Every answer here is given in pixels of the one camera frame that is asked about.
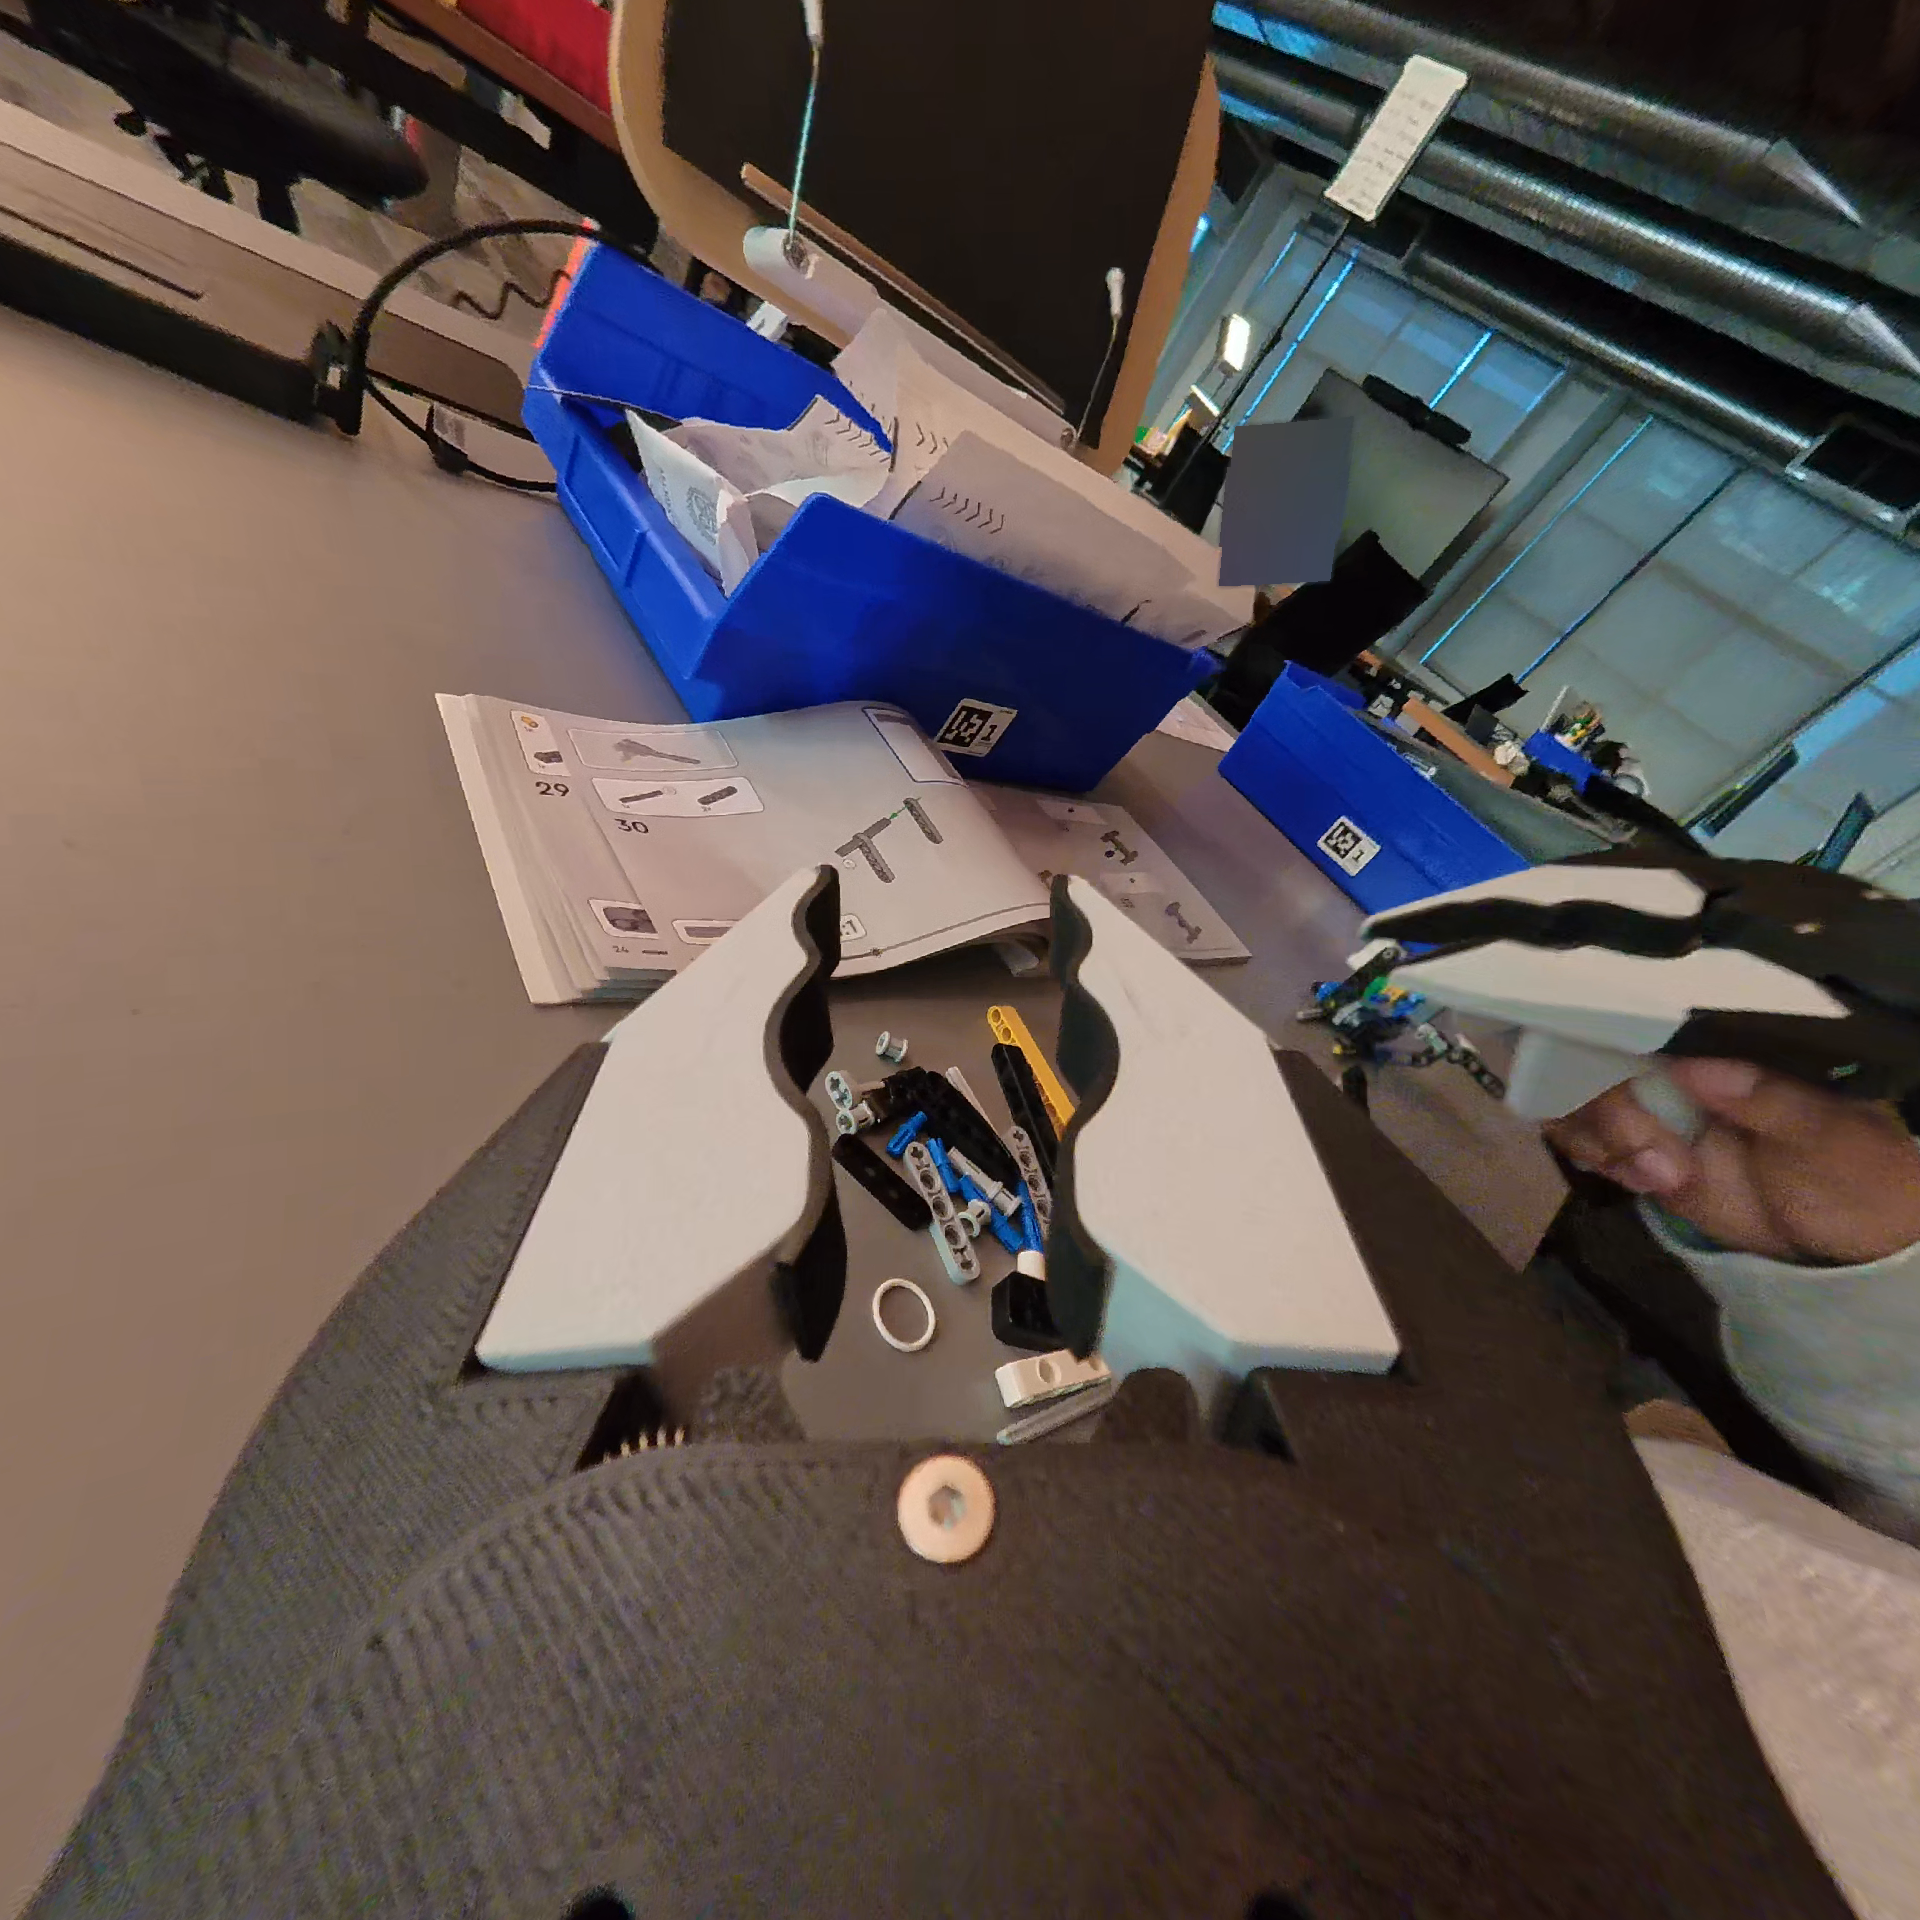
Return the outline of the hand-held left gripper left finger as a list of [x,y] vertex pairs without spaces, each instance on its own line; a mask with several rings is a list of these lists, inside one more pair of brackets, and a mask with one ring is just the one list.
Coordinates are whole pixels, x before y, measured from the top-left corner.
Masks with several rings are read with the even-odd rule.
[[835,865],[772,884],[619,1017],[507,1270],[487,1371],[818,1362],[845,1304],[828,1124]]

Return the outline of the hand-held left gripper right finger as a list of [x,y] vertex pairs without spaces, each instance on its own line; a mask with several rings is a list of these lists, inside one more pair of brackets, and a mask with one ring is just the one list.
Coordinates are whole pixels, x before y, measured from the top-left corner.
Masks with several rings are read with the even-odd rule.
[[1044,1306],[1118,1376],[1382,1376],[1401,1356],[1275,1049],[1086,877],[1051,880],[1061,986]]

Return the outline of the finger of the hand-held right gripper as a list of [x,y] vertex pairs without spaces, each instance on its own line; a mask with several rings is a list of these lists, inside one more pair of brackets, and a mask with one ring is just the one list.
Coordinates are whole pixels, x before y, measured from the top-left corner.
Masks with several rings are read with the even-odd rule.
[[1488,939],[1408,954],[1393,979],[1460,1016],[1630,1054],[1827,1058],[1852,1017],[1835,989],[1740,947],[1642,956]]
[[1534,865],[1360,923],[1398,947],[1694,947],[1710,865]]

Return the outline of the pile of small lego pieces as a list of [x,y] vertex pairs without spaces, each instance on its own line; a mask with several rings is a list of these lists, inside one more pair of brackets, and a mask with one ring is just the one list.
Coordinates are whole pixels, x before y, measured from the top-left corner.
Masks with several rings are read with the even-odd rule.
[[1061,1135],[1021,1054],[988,1034],[1001,1116],[961,1067],[900,1063],[882,1077],[823,1077],[831,1159],[900,1227],[927,1235],[951,1283],[977,1283],[986,1255],[1044,1278]]

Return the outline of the person's right forearm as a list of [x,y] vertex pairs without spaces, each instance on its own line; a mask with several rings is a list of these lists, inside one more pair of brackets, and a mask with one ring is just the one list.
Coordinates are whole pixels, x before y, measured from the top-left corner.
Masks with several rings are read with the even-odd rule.
[[1717,1310],[1744,1397],[1852,1517],[1918,1543],[1918,1245],[1858,1264],[1723,1251],[1642,1197],[1654,1245]]

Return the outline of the partly built lego model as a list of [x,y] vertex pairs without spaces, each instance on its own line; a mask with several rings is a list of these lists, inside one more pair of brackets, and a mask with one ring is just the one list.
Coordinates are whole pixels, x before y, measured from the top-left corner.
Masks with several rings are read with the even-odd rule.
[[1338,1062],[1338,1089],[1360,1111],[1372,1102],[1372,1067],[1460,1067],[1491,1100],[1507,1095],[1505,1077],[1461,1030],[1441,1026],[1435,1007],[1393,973],[1408,951],[1378,939],[1347,958],[1338,979],[1317,979],[1296,1007],[1300,1026],[1324,1026]]

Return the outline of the yellow lego beam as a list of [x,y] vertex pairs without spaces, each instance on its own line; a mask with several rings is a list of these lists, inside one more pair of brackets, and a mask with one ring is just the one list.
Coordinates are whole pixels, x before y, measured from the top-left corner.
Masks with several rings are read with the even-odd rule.
[[1012,1043],[1021,1054],[1027,1077],[1038,1089],[1038,1102],[1041,1102],[1041,1111],[1051,1124],[1051,1134],[1057,1139],[1074,1112],[1074,1100],[1064,1089],[1057,1070],[1047,1063],[1047,1058],[1044,1058],[1038,1038],[1032,1034],[1032,1029],[1025,1026],[1021,1012],[1004,1001],[988,1001],[986,1026],[988,1026],[997,1043]]

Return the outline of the lego instruction booklet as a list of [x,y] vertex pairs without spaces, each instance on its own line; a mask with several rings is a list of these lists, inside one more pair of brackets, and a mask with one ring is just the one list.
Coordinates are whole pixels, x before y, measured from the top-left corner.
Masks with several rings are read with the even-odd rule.
[[1132,814],[967,781],[882,701],[665,726],[442,693],[438,713],[532,1004],[638,1001],[816,865],[841,977],[1041,951],[1055,874],[1193,966],[1250,956]]

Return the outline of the person's right hand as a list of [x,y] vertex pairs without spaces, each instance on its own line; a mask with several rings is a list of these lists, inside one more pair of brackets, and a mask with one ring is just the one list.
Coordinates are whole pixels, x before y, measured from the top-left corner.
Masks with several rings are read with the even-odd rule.
[[1918,1245],[1918,1139],[1895,1108],[1744,1062],[1678,1058],[1666,1077],[1697,1111],[1690,1139],[1630,1085],[1543,1135],[1721,1251],[1837,1267]]

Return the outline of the blue storage bin with papers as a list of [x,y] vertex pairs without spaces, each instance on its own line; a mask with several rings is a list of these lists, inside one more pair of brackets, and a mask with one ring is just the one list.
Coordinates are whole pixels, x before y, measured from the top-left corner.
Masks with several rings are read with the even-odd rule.
[[607,246],[589,246],[528,369],[522,422],[558,505],[688,718],[903,708],[1001,783],[1091,790],[1219,659],[1021,585],[860,505],[796,508],[730,590],[619,450],[626,408],[786,427],[813,399],[875,416],[793,350]]

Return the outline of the hanging white tag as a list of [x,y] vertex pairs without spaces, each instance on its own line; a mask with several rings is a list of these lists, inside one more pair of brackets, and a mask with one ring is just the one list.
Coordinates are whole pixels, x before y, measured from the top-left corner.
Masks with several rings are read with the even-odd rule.
[[1469,86],[1469,73],[1427,55],[1410,55],[1378,111],[1359,135],[1322,202],[1353,221],[1375,221],[1391,202],[1434,131]]

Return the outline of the wooden chair with black pad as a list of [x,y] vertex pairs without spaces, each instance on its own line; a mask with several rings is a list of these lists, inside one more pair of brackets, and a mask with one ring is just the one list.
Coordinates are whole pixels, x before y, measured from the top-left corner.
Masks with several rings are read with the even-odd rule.
[[745,253],[807,238],[1051,399],[1118,472],[1210,195],[1210,4],[617,4],[610,121],[693,256],[831,342]]

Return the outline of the long black box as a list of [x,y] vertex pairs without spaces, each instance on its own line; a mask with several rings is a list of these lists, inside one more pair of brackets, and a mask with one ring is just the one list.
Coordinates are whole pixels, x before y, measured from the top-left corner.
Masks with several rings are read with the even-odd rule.
[[340,422],[376,270],[4,107],[4,311],[287,422]]

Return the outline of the black office chair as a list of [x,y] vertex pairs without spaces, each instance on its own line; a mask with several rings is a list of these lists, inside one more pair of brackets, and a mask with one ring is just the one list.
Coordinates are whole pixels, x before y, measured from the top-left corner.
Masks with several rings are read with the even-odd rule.
[[213,198],[229,177],[259,190],[259,214],[301,233],[294,186],[322,181],[356,204],[418,198],[432,172],[389,113],[341,81],[255,37],[233,4],[27,4],[40,49],[119,96],[113,126]]

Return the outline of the grey ventilation duct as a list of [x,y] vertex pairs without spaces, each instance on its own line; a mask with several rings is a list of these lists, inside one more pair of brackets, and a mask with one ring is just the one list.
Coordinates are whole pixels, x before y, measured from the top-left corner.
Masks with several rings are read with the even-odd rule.
[[1398,4],[1213,4],[1221,107],[1344,155],[1410,55],[1465,75],[1418,202],[1674,318],[1918,411],[1918,142],[1773,131]]

